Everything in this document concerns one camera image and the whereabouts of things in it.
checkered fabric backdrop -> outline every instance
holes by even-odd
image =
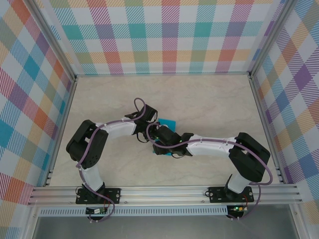
[[[319,235],[319,0],[300,0],[256,77],[290,183]]]
[[[40,186],[71,80],[22,0],[0,0],[0,239],[15,239]]]
[[[74,70],[96,75],[246,72],[280,1],[37,2]]]
[[[254,54],[254,57],[252,59],[252,61],[250,62],[249,64],[249,67],[248,67],[248,71],[251,71],[253,66],[255,65],[255,62],[256,62],[256,59],[257,57],[259,56],[259,53],[261,51],[261,49],[264,47],[265,43],[266,43],[266,40],[268,39],[268,36],[269,36],[269,33],[271,32],[271,30],[273,29],[273,26],[275,25],[275,22],[277,20],[277,18],[279,17],[283,7],[284,7],[284,4],[285,4],[286,0],[281,0],[277,9],[276,9],[276,12],[273,16],[273,18],[271,19],[268,27],[267,27],[267,30],[265,31],[263,37],[262,37],[262,40],[260,41],[259,45],[258,45],[258,48]]]

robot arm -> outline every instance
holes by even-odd
[[[143,117],[136,121],[125,121],[134,119],[139,115],[141,115],[140,112],[135,112],[126,115],[121,122],[105,125],[97,131],[92,139],[91,147],[81,163],[81,171],[84,181],[95,192],[101,192],[104,188],[97,162],[101,157],[106,140],[142,133],[148,141],[147,129],[152,140],[158,139],[157,145],[170,147],[184,142],[183,145],[173,148],[160,148],[153,144],[154,152],[157,155],[171,153],[179,156],[213,155],[230,158],[238,172],[235,176],[231,176],[225,186],[225,193],[229,195],[229,198],[233,194],[240,194],[250,182],[260,182],[262,180],[265,172],[263,165],[253,155],[231,144],[236,143],[247,147],[267,164],[270,158],[269,151],[248,134],[239,133],[237,137],[221,139],[202,137],[193,133],[184,133],[180,136],[165,125],[150,125],[151,121],[154,121],[157,111],[148,105],[146,105],[146,112]],[[102,123],[93,123],[90,120],[86,120],[81,124],[66,148],[74,161],[80,161],[88,145],[88,139],[91,138],[93,131],[101,125]]]
[[[101,192],[104,188],[97,163],[102,155],[106,140],[138,133],[142,133],[146,137],[146,128],[150,121],[154,119],[154,116],[157,116],[157,111],[148,105],[145,105],[145,107],[144,115],[136,121],[129,120],[138,118],[143,109],[140,112],[127,115],[119,122],[112,124],[94,123],[90,120],[85,120],[67,144],[66,151],[70,154],[72,160],[80,162],[92,133],[97,127],[105,125],[92,138],[90,149],[81,163],[82,179],[95,192]]]
[[[161,125],[156,130],[159,141],[153,144],[156,154],[177,154],[179,156],[213,155],[229,158],[237,169],[237,173],[229,178],[225,186],[225,194],[229,199],[243,192],[251,182],[261,182],[265,167],[252,154],[239,146],[244,146],[256,154],[267,165],[270,152],[247,133],[239,133],[231,138],[209,138],[197,134],[184,133],[179,136],[168,127]],[[167,148],[167,146],[185,144]]]

beige work surface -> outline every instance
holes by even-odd
[[[82,181],[65,148],[82,121],[109,122],[133,113],[143,98],[159,118],[176,121],[176,132],[232,137],[246,132],[268,148],[256,104],[245,75],[116,76],[80,78],[75,91],[51,186]],[[220,185],[236,169],[228,158],[157,156],[151,143],[135,136],[107,141],[99,161],[108,186]],[[278,183],[272,159],[268,166]],[[268,181],[265,173],[263,181]]]

aluminum rail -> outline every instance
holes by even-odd
[[[196,206],[196,205],[238,205],[238,203],[210,203],[205,196],[209,186],[154,186],[154,187],[117,187],[121,188],[121,199],[117,207],[127,206]],[[273,184],[261,186],[261,201],[263,205],[299,204],[301,195],[295,184]],[[36,207],[79,207],[75,204],[76,187],[36,187],[31,195],[29,205]],[[252,186],[255,200],[258,197],[258,187]],[[102,204],[83,205],[103,206]]]

black servo bracket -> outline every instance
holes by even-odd
[[[225,187],[209,187],[206,196],[209,197],[210,203],[248,203],[254,201],[254,195],[251,187],[246,187],[242,193],[236,194],[232,199],[226,196]]]
[[[99,194],[111,199],[114,204],[120,203],[121,189],[120,188],[102,188],[97,191]],[[76,192],[75,204],[104,204],[105,199],[98,197],[85,186],[79,188]]]

